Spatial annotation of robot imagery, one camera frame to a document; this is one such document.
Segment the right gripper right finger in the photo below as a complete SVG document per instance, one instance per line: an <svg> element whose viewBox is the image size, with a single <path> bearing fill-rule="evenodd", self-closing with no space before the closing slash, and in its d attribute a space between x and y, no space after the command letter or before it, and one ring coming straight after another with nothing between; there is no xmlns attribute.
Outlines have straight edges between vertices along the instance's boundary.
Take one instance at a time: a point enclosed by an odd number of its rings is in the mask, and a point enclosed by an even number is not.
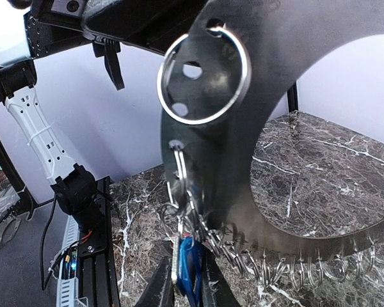
<svg viewBox="0 0 384 307"><path fill-rule="evenodd" d="M201 306L240 306L210 251L202 259Z"/></svg>

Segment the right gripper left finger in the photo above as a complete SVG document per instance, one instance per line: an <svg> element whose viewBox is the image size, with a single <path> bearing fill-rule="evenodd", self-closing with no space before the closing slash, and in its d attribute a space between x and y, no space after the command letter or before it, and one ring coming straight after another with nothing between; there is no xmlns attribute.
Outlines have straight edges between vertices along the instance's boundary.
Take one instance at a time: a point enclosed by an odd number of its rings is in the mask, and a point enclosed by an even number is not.
<svg viewBox="0 0 384 307"><path fill-rule="evenodd" d="M135 307L175 306L174 286L171 279L172 259L163 257Z"/></svg>

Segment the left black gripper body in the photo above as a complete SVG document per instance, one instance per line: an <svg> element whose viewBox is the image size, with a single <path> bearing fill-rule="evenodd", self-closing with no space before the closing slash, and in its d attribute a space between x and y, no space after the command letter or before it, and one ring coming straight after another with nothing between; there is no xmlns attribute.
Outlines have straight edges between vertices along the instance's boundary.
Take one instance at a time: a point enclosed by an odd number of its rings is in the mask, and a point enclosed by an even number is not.
<svg viewBox="0 0 384 307"><path fill-rule="evenodd" d="M32 1L24 26L32 57L121 42L164 54L187 33L205 1Z"/></svg>

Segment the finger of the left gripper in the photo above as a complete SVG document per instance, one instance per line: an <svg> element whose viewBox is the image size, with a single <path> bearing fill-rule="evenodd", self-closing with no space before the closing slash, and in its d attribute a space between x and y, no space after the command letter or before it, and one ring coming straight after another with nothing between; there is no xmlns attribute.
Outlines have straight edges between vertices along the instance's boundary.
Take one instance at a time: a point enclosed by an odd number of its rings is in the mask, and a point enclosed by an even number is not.
<svg viewBox="0 0 384 307"><path fill-rule="evenodd" d="M120 42L102 40L101 42L93 42L92 45L95 57L104 58L104 66L116 90L124 89L125 84L118 60L118 53L121 51Z"/></svg>

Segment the blue key tag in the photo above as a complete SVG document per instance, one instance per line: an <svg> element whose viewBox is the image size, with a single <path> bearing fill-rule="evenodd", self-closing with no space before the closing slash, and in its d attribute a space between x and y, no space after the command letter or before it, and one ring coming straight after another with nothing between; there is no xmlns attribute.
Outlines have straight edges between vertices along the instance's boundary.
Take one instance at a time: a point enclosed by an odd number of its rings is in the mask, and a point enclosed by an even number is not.
<svg viewBox="0 0 384 307"><path fill-rule="evenodd" d="M187 297L190 306L200 306L204 254L204 247L191 236L181 240L176 285L180 294Z"/></svg>

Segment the grey crescent key organizer plate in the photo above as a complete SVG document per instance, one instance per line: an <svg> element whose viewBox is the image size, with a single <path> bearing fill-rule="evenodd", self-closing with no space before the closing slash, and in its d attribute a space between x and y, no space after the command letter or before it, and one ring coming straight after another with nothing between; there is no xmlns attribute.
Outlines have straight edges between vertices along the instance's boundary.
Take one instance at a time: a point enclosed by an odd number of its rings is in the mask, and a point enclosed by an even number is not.
<svg viewBox="0 0 384 307"><path fill-rule="evenodd" d="M208 1L165 55L161 148L180 212L259 263L384 253L384 145L276 114L332 51L384 35L384 1Z"/></svg>

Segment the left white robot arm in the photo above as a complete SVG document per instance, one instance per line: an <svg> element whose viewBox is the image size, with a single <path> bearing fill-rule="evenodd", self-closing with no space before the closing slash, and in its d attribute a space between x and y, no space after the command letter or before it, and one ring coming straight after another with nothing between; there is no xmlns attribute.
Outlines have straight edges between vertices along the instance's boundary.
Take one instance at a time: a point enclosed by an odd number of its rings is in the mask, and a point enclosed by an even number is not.
<svg viewBox="0 0 384 307"><path fill-rule="evenodd" d="M61 145L43 114L34 61L92 45L115 88L122 90L118 53L127 44L164 53L187 32L204 1L12 1L23 10L22 27L0 37L0 103L13 116L44 167L61 210L86 232L103 218L93 175Z"/></svg>

